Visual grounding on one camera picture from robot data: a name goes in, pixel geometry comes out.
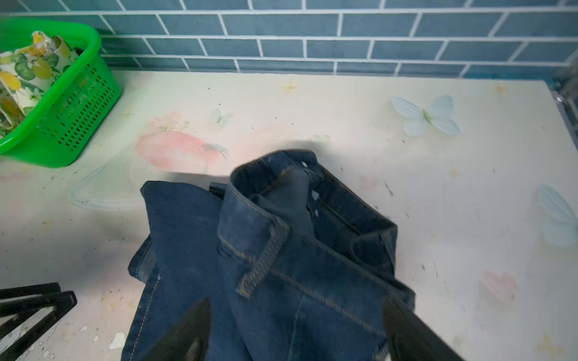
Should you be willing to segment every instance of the green plastic basket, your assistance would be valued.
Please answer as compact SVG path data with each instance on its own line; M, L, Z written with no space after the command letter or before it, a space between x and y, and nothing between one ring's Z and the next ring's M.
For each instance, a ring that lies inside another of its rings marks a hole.
M32 32L60 35L84 51L14 131L0 154L50 168L72 163L105 118L121 89L98 54L101 37L88 25L27 18L0 20L0 51L30 45Z

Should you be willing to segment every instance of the tabletop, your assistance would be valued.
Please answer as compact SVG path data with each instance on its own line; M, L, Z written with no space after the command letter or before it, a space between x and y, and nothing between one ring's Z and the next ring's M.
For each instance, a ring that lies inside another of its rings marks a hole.
M149 232L144 181L207 186L282 148L315 151L398 225L396 277L466 360L576 359L578 247L545 242L538 189L578 209L578 152L545 83L114 75L124 93L76 162L0 160L0 289L59 282L78 298L24 359L120 359L144 287L127 272ZM391 97L427 109L444 94L461 134L405 135Z

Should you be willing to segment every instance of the blue subway tile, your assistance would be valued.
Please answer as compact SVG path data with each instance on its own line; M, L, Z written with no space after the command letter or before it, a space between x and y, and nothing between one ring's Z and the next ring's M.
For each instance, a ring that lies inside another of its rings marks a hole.
M334 36L337 14L223 15L229 35Z
M301 0L253 0L253 9L300 9Z
M261 40L261 48L265 57L303 57L303 42L301 40Z
M122 0L127 10L182 10L179 0Z
M147 39L154 52L164 55L204 55L197 39Z
M95 28L100 34L112 34L102 19L96 15L58 15L37 17L42 20L67 21L69 23L86 24Z
M433 76L456 77L463 70L463 65L450 64L402 64L400 76Z
M179 58L137 58L143 68L186 69Z
M152 54L143 39L103 38L102 47L108 54Z
M24 12L26 9L16 0L0 1L0 13Z
M161 15L162 22L173 35L222 35L223 28L216 15Z
M64 0L63 3L71 11L122 10L115 0Z
M578 36L578 12L510 14L496 36Z
M188 10L238 10L248 9L247 0L184 0Z
M578 49L578 43L530 43L515 61L565 61Z
M106 15L105 19L119 35L165 33L155 15Z
M416 36L486 36L500 13L424 14Z
M377 9L379 0L307 0L308 9Z
M258 57L256 40L201 39L209 55L232 57Z
M506 61L521 42L450 42L440 60Z
M562 67L472 65L464 75L474 79L552 79Z
M360 58L367 57L369 41L358 40L308 40L308 58Z
M472 6L554 6L558 0L474 0Z
M375 42L373 59L433 60L442 42Z
M115 68L138 68L139 65L130 57L106 57L103 58L105 63Z
M465 0L387 0L386 8L461 8Z
M238 60L241 70L276 72L333 72L332 61Z
M237 70L231 59L185 59L190 69L195 70Z
M395 72L396 63L337 63L337 73L375 73L391 75Z
M57 0L26 0L24 3L33 12L63 12L65 10Z
M343 36L409 35L416 14L345 14Z

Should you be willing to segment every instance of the jeans seam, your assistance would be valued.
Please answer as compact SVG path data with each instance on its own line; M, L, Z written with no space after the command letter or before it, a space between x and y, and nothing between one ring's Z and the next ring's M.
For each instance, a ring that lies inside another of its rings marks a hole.
M293 343L295 342L295 335L297 334L297 320L299 314L301 313L301 306L303 305L303 300L305 299L305 294L301 295L301 300L299 301L299 306L297 307L297 312L295 313L295 318L293 319L293 332L291 332L291 342L289 343L289 352L287 353L287 361L291 361L293 356Z
M138 334L137 337L136 337L135 345L132 347L131 357L128 359L128 361L131 361L131 360L132 360L132 357L133 357L134 354L135 354L136 345L139 343L140 334L143 332L143 327L144 327L144 325L145 325L146 317L147 317L148 314L149 314L150 305L151 305L151 303L153 302L154 292L157 290L157 285L158 285L158 282L159 282L160 280L161 280L161 276L159 275L159 276L157 277L157 282L155 282L155 284L154 284L153 291L150 293L149 304L147 305L146 311L144 312L143 322L140 324L139 334Z
M226 240L223 239L223 237L221 237L219 235L219 238L221 239L221 241L223 242L223 244L225 244L227 246L227 248L229 248L234 254L236 254L237 256L239 256L242 259L248 260L251 263L255 262L255 258L245 254L239 250L237 250L231 243L227 242ZM360 319L357 316L352 315L351 313L347 312L346 310L344 310L343 308L341 308L341 306L339 306L338 304L336 304L335 302L333 302L330 299L327 299L326 297L324 297L322 294L308 288L305 287L303 284L301 284L300 282L298 282L297 280L295 280L294 278L291 278L287 275L285 275L284 273L278 271L277 269L271 267L270 269L270 273L281 278L282 280L285 280L287 282L289 282L290 284L292 284L293 286L295 286L297 289L299 289L301 292L305 293L306 295L309 295L310 297L317 299L318 301L321 301L322 303L324 303L326 306L328 306L329 308L332 308L333 310L337 311L338 313L341 313L342 315L348 317L350 320L354 321L355 323L361 325L364 329L366 329L367 331L376 333L380 336L385 336L386 333L383 331L378 330L377 328L373 327L372 325L368 324L367 322L363 321L362 319Z

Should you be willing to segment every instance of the blue denim jeans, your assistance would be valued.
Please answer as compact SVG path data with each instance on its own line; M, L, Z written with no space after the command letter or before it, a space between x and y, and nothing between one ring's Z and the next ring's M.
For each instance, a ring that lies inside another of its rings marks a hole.
M309 151L238 167L223 199L211 190L143 187L151 235L129 269L148 279L122 360L139 360L204 297L207 360L385 358L383 297L414 307L394 278L395 224Z

